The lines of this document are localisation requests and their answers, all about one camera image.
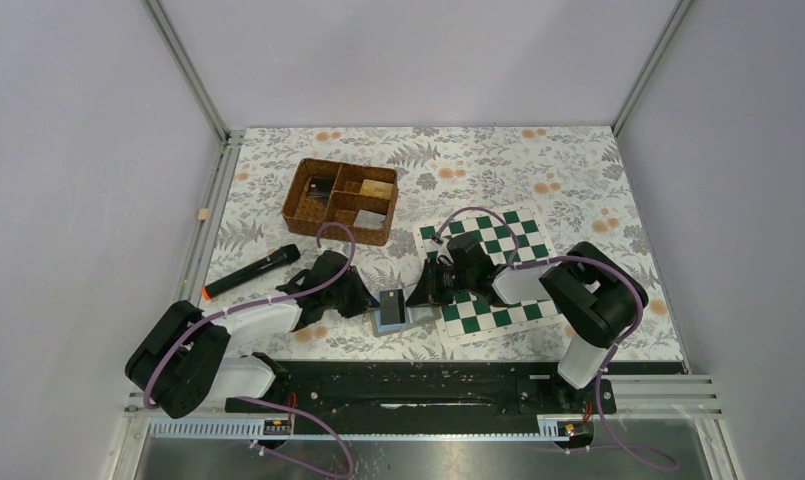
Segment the silver metal card holder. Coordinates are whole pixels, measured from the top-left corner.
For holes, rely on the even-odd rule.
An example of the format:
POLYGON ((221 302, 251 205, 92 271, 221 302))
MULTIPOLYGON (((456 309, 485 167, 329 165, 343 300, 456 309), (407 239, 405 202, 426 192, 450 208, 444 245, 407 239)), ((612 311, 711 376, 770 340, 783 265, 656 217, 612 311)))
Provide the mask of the silver metal card holder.
POLYGON ((412 292, 412 286, 405 286, 378 293, 379 307, 370 313, 376 336, 401 332, 440 318, 438 307, 407 307, 406 300, 412 292))

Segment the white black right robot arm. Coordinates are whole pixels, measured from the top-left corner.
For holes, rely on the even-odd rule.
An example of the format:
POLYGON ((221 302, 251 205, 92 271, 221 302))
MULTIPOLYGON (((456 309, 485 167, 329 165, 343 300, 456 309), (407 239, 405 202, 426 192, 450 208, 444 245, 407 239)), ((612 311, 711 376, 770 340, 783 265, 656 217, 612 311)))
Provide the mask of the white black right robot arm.
POLYGON ((589 242, 565 256, 497 264, 470 233, 439 243, 425 260, 409 307, 445 307, 459 293, 486 305, 509 307, 550 300, 575 332, 551 386, 553 402, 575 412, 591 398, 590 383, 639 324, 649 303, 645 289, 589 242))

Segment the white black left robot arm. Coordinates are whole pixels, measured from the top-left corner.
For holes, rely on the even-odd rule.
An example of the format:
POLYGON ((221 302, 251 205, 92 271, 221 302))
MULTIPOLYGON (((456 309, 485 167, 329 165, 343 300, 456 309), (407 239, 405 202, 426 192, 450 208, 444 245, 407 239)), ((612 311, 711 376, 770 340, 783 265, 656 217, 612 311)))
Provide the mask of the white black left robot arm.
POLYGON ((273 296, 210 316, 181 300, 161 316, 127 361, 125 376, 173 419, 207 400, 250 397, 274 411, 287 401, 286 370, 268 355, 237 355, 239 346, 301 330, 328 310, 345 318, 379 307, 348 257, 324 251, 309 269, 279 285, 273 296))

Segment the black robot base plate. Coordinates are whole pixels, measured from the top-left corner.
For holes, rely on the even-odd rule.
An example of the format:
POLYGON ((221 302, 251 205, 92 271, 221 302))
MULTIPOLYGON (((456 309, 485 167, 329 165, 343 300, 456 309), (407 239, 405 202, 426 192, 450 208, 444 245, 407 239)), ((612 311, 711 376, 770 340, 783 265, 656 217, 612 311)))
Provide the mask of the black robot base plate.
POLYGON ((553 362, 283 361, 266 400, 344 435, 532 434, 537 418, 614 414, 610 381, 575 390, 553 362))

